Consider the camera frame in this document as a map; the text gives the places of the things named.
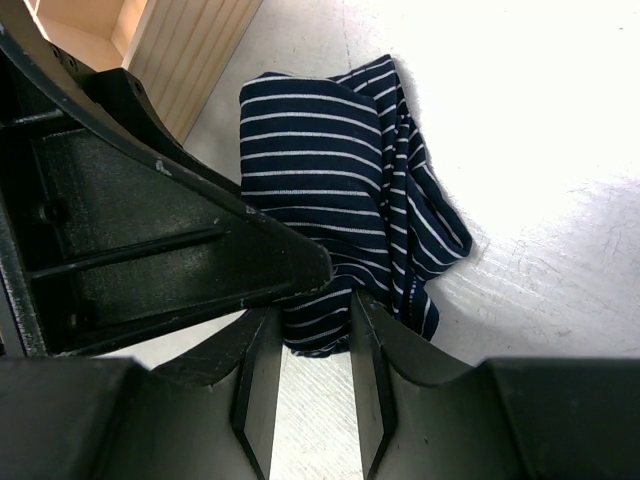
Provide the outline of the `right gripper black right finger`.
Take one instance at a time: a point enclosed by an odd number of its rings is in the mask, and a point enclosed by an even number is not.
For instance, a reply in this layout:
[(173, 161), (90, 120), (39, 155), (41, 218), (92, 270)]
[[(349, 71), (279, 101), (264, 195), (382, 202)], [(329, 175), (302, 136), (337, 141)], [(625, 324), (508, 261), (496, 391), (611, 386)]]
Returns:
[(635, 479), (639, 363), (504, 357), (468, 365), (351, 300), (367, 479)]

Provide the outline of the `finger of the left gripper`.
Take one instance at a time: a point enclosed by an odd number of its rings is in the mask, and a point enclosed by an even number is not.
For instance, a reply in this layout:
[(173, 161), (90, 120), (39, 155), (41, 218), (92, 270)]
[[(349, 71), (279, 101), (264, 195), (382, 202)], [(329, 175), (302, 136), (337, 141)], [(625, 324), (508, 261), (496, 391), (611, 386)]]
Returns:
[(1, 344), (95, 355), (332, 276), (326, 250), (188, 154), (139, 80), (1, 13)]

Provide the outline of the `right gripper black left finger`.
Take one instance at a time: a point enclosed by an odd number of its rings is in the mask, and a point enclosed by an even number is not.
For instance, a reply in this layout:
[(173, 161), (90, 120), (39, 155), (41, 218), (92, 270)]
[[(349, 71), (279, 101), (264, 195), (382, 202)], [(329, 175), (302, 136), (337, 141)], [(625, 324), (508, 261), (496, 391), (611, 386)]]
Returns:
[(282, 340), (251, 309), (173, 360), (5, 358), (5, 479), (265, 479)]

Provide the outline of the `navy striped underwear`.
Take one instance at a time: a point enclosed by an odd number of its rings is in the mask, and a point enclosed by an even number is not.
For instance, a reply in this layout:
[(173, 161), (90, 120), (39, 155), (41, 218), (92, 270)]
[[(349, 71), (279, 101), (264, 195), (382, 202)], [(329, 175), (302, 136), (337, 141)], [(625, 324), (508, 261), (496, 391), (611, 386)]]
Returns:
[(439, 312), (425, 286), (473, 239), (431, 171), (392, 57), (329, 78), (266, 73), (239, 104), (244, 199), (332, 263), (325, 288), (283, 304), (285, 345), (307, 357), (345, 351), (360, 289), (431, 339)]

